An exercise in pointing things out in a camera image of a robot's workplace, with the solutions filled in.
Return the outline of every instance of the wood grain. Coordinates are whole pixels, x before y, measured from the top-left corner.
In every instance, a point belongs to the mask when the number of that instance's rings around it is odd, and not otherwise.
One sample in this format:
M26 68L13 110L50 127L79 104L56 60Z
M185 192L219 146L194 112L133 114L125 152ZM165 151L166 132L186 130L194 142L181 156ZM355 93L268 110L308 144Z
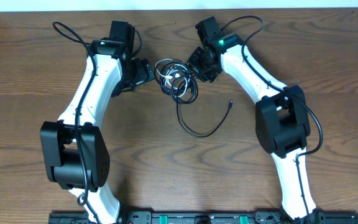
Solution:
M56 33L52 21L87 40L107 36L114 19L129 21L144 40L139 57L154 63L186 60L200 44L200 20L215 16L224 24L244 14L267 22L250 41L255 58L279 80L301 86L323 125L324 146L307 159L316 204L358 212L358 9L15 12L0 13L0 223L46 223L52 210L81 210L47 180L40 148L42 123L66 108L85 68L82 46ZM245 37L257 27L241 21L228 29ZM175 104L155 82L111 99L102 132L113 193L154 210L278 208L280 183L256 139L253 103L227 74L199 86L196 102L181 107L195 130L213 129L234 101L208 139L181 130Z

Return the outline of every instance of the white plastic arm segment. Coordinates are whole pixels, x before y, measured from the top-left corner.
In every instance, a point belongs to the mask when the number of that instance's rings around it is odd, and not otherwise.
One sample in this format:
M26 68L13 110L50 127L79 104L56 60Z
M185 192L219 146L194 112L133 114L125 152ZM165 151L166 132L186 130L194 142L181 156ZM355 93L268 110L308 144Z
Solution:
M273 85L284 88L286 85L273 76L271 76L250 54L248 48L245 46L244 53L247 60L252 66ZM245 89L248 95L252 98L254 103L260 101L264 96L273 96L278 91L269 88L243 61L241 55L241 46L236 45L227 49L227 52L221 55L221 64L223 70L234 77L240 85ZM305 152L306 148L296 149L287 154L285 159L279 158L276 154L272 154L274 162L277 167L278 177L280 178L281 188L283 192L282 205L284 210L292 219L302 218L306 216L306 208L301 197L301 189L299 185L298 170L296 169L295 156L299 153ZM306 204L309 213L316 208L316 204L310 195L308 177L306 174L305 156L299 157L300 171L303 191L305 193Z
M109 103L111 93L114 87L121 79L122 68L118 60L111 58L110 55L96 54L94 56L97 66L96 76L92 82L91 88L86 94L83 102L79 125L84 125L86 122L92 123L93 126L98 126L101 129L104 111ZM91 58L86 60L86 70L84 77L74 95L70 105L59 116L58 120L64 120L65 124L74 124L75 109L78 102L88 84L93 70Z
M84 192L84 189L71 189L69 191L78 197ZM116 223L120 205L119 201L112 195L108 183L105 183L103 187L98 188L96 193L89 191L88 202L98 215L101 223ZM88 206L85 205L84 207L89 214L89 220L96 223Z

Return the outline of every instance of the green object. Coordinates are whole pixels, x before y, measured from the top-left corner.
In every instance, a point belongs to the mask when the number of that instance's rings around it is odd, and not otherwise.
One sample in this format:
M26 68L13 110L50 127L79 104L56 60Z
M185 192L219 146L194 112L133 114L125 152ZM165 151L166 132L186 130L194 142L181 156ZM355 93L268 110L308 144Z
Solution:
M168 224L168 215L160 215L160 224Z
M248 216L240 216L240 224L248 224Z

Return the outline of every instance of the wooden table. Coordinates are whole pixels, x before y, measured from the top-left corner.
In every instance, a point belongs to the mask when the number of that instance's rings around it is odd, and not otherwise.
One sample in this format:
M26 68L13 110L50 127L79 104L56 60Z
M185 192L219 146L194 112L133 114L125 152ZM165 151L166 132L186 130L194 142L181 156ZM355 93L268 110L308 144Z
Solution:
M85 69L84 48L52 29L59 20L91 41L108 36L112 20L129 21L144 40L140 58L186 60L200 45L195 24L221 25L246 14L266 20L249 42L277 79L299 85L324 128L324 146L307 158L312 196L324 210L358 212L358 9L101 11L0 13L0 222L46 223L52 210L81 210L74 196L48 181L40 146L44 121L68 106ZM242 37L258 28L241 21ZM181 107L155 82L111 99L102 128L111 157L108 183L123 203L154 210L244 211L278 208L282 193L273 159L255 136L254 104L227 74L201 83L199 98ZM308 138L318 140L313 123Z

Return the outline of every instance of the white wall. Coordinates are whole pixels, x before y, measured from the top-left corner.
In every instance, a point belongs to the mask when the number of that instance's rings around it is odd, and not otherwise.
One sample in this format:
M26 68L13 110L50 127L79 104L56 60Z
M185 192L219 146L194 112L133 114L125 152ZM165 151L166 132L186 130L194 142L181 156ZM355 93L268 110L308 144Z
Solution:
M358 7L358 0L0 0L0 12Z

